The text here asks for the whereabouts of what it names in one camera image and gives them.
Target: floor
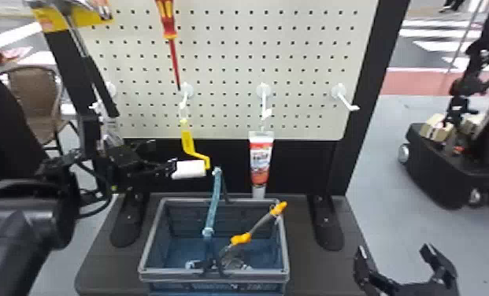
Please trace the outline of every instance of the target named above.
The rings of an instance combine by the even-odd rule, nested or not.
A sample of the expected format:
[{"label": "floor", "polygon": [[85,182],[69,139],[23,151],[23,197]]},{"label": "floor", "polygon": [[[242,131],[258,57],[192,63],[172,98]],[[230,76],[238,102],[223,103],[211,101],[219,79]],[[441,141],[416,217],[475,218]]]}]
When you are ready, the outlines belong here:
[{"label": "floor", "polygon": [[[471,103],[488,105],[486,98]],[[382,273],[399,282],[427,279],[418,250],[430,242],[455,263],[461,295],[489,295],[489,208],[441,209],[397,162],[409,124],[445,108],[441,98],[381,96],[347,198]]]},{"label": "floor", "polygon": [[[432,3],[440,5],[439,0],[431,0]],[[421,4],[416,8],[424,9]],[[489,208],[455,212],[440,209],[412,183],[396,161],[396,151],[404,141],[408,125],[446,108],[447,97],[433,95],[445,95],[447,84],[466,65],[465,57],[460,56],[453,71],[446,74],[448,58],[452,58],[459,33],[466,26],[462,17],[417,17],[403,24],[384,83],[384,95],[376,107],[347,197],[381,272],[398,281],[427,279],[430,270],[418,249],[431,242],[456,264],[461,295],[489,296]],[[32,22],[0,20],[0,33]],[[472,36],[478,30],[475,25]],[[2,48],[33,46],[26,57],[50,63],[47,45],[40,34],[33,33],[10,44],[0,42]],[[417,81],[414,86],[404,83],[412,80]],[[488,98],[475,98],[472,106],[486,109],[488,103]],[[65,149],[78,145],[68,128],[61,133],[61,139]],[[93,186],[89,176],[78,173],[81,187]],[[32,296],[76,295],[73,280],[105,217],[106,213],[101,213],[77,224],[69,247],[53,252],[44,265]]]}]

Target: tube label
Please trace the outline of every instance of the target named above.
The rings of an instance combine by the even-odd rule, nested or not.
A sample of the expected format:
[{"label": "tube label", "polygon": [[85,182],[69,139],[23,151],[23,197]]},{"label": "tube label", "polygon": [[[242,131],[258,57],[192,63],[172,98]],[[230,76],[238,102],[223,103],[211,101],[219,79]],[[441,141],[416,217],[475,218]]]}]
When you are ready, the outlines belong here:
[{"label": "tube label", "polygon": [[273,132],[250,132],[250,168],[254,186],[261,186],[268,182],[272,149]]}]

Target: plastic basket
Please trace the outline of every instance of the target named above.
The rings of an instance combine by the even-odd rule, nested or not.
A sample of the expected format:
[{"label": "plastic basket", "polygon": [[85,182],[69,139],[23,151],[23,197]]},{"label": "plastic basket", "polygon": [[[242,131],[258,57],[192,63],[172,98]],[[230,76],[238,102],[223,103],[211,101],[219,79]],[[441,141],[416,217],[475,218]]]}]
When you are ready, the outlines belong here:
[{"label": "plastic basket", "polygon": [[[239,246],[249,269],[185,269],[190,260],[204,260],[202,229],[209,199],[163,198],[150,229],[141,261],[139,278],[150,294],[272,294],[284,293],[289,280],[289,260],[283,218],[259,228],[249,244]],[[233,235],[249,231],[276,199],[220,201],[214,223],[216,250],[229,244]]]}]

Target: black table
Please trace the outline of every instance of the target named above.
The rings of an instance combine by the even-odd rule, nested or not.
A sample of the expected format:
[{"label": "black table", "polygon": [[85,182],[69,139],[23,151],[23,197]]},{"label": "black table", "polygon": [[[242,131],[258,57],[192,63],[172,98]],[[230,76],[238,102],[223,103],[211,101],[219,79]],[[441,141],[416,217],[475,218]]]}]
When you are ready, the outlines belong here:
[{"label": "black table", "polygon": [[[137,267],[162,197],[161,194],[151,196],[140,239],[123,249],[109,243],[109,234],[119,210],[118,202],[113,205],[77,274],[75,288],[79,295],[146,295],[146,285],[139,281]],[[339,252],[328,252],[315,242],[304,196],[279,196],[278,199],[288,202],[284,214],[291,268],[287,294],[365,295],[352,277],[354,253],[359,245],[366,247],[365,240],[345,197],[333,198],[345,235],[345,247]]]}]

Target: pegboard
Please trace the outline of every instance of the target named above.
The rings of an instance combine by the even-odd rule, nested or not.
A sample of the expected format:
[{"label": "pegboard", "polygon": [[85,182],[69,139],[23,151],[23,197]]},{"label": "pegboard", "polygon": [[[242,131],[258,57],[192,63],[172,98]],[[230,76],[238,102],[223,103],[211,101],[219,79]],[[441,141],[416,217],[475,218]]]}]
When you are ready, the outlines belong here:
[{"label": "pegboard", "polygon": [[[176,0],[176,48],[197,139],[246,139],[260,122],[255,89],[269,84],[277,139],[338,140],[378,0]],[[180,94],[154,0],[110,0],[115,22],[81,34],[115,98],[125,138],[178,138]]]}]

